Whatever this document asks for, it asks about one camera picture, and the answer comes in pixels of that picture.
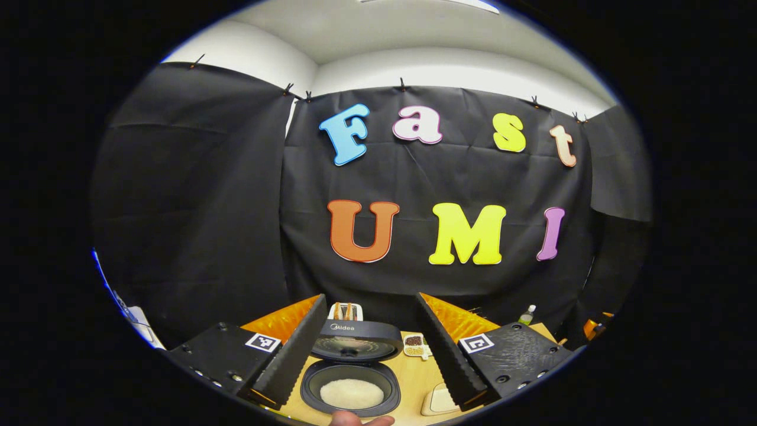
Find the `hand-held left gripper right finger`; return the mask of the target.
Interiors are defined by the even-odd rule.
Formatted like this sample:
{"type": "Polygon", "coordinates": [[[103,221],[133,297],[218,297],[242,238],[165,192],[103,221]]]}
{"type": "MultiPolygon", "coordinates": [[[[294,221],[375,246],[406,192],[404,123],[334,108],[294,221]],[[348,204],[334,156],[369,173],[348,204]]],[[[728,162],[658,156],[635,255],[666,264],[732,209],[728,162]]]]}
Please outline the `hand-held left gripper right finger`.
{"type": "Polygon", "coordinates": [[[462,411],[511,400],[575,358],[522,323],[499,326],[425,293],[415,301],[420,330],[462,411]]]}

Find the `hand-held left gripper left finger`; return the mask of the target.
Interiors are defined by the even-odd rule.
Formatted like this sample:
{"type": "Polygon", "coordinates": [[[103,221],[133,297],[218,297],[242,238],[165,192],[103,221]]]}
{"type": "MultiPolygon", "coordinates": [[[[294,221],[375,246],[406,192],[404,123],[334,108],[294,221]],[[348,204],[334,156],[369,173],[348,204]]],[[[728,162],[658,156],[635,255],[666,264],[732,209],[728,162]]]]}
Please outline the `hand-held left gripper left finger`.
{"type": "Polygon", "coordinates": [[[326,318],[325,295],[312,296],[243,327],[219,322],[167,356],[227,395],[279,410],[326,318]]]}

